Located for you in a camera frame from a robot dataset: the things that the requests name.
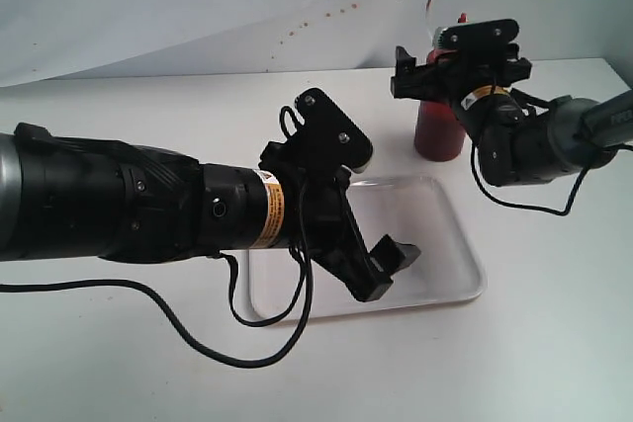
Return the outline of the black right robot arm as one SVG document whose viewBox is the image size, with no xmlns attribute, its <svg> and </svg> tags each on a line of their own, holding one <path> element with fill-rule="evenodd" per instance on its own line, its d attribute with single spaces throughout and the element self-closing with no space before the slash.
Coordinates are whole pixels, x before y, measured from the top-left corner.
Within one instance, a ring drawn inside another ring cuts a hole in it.
<svg viewBox="0 0 633 422">
<path fill-rule="evenodd" d="M 515 88 L 529 78 L 513 19 L 438 28 L 435 60 L 395 52 L 397 99 L 443 102 L 477 148 L 480 171 L 496 187 L 545 184 L 600 168 L 632 139 L 632 93 L 607 101 L 562 96 L 540 100 Z"/>
</svg>

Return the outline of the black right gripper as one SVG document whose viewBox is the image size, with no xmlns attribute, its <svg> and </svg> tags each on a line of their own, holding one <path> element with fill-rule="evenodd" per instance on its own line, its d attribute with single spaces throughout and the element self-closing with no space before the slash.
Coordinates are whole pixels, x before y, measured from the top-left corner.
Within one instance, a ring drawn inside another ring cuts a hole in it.
<svg viewBox="0 0 633 422">
<path fill-rule="evenodd" d="M 395 99 L 447 102 L 453 111 L 514 111 L 511 86 L 530 76 L 514 19 L 458 23 L 447 29 L 447 63 L 416 65 L 397 45 L 390 90 Z"/>
</svg>

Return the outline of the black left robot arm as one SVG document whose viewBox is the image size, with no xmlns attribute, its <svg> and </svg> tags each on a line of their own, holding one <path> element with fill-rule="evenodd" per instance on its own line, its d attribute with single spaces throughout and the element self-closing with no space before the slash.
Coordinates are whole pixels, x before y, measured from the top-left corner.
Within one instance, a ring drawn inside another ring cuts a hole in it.
<svg viewBox="0 0 633 422">
<path fill-rule="evenodd" d="M 363 241 L 346 192 L 372 143 L 318 88 L 290 115 L 295 131 L 255 169 L 21 123 L 1 137 L 1 257 L 160 264 L 303 244 L 356 300 L 377 300 L 420 252 Z"/>
</svg>

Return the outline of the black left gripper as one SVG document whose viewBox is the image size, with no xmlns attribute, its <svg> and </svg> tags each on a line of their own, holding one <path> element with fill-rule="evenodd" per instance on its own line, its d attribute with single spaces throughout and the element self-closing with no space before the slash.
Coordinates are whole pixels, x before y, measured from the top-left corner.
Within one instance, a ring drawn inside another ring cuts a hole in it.
<svg viewBox="0 0 633 422">
<path fill-rule="evenodd" d="M 283 142 L 270 141 L 259 168 L 281 187 L 284 211 L 271 219 L 271 237 L 258 248 L 287 247 L 307 238 L 316 262 L 345 285 L 358 301 L 374 301 L 393 283 L 391 275 L 409 267 L 421 254 L 414 244 L 385 234 L 367 250 L 346 198 L 350 175 L 362 171 L 374 148 L 365 133 L 319 88 L 301 93 L 279 114 L 295 123 Z"/>
</svg>

